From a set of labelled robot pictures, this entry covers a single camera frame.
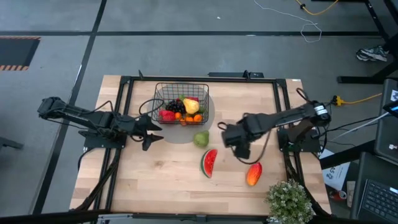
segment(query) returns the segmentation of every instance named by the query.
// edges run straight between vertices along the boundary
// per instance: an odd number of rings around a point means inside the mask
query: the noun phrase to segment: green pear
[[[198,147],[206,147],[209,144],[209,131],[202,131],[193,136],[193,143]]]

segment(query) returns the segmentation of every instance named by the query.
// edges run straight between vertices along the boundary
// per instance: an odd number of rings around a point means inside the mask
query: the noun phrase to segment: gray floor
[[[364,4],[338,3],[314,17],[303,13],[294,0],[257,1],[318,22],[323,31],[377,30]],[[0,0],[0,30],[91,30],[100,2]],[[311,11],[329,5],[306,3]],[[397,26],[382,1],[372,3],[388,33],[395,34]],[[300,20],[262,10],[253,1],[113,0],[106,5],[99,29],[299,31],[302,25]],[[36,110],[44,97],[68,99],[87,41],[85,36],[43,37],[28,71],[0,73],[0,126],[8,130],[0,129],[0,136],[25,144],[21,151],[4,148],[0,152],[0,216],[31,211],[58,129],[57,124],[40,120]],[[319,101],[328,101],[333,95],[346,101],[361,99],[380,93],[382,86],[339,85],[335,79],[339,75],[372,75],[384,67],[385,63],[364,63],[354,56],[361,47],[382,43],[378,37],[323,37],[312,44],[302,37],[97,37],[76,105],[94,108],[103,75],[137,75],[139,69],[144,75],[196,77],[247,69],[264,72],[269,78],[300,78],[310,97]],[[331,127],[375,116],[378,111],[379,99],[333,108]],[[374,126],[359,130],[339,142],[361,144],[374,138],[375,131]],[[68,129],[44,212],[68,210],[83,141],[76,129]],[[348,147],[330,143],[327,148],[337,152]],[[332,211],[339,217],[347,217],[349,212],[333,204]]]

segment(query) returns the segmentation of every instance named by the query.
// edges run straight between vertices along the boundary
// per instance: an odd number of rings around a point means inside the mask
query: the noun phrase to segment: potted plant
[[[271,209],[269,222],[304,224],[309,222],[315,214],[304,187],[294,180],[278,182],[270,187],[266,202]]]

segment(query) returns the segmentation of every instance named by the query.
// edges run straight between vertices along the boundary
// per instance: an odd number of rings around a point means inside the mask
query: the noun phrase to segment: sneaker
[[[361,51],[361,53],[366,54],[369,57],[372,57],[376,60],[380,60],[383,62],[387,61],[387,54],[389,53],[388,51],[385,51],[380,45],[370,49],[360,49],[359,51]]]
[[[368,60],[370,60],[372,62],[376,61],[376,59],[368,56],[367,54],[362,53],[360,50],[357,51],[356,58],[358,58],[359,60],[364,61],[364,62],[367,62]]]

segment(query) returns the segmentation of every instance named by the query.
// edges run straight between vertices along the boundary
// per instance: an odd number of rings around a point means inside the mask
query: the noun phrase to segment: keyboard
[[[398,190],[367,179],[361,207],[392,223],[398,223]]]

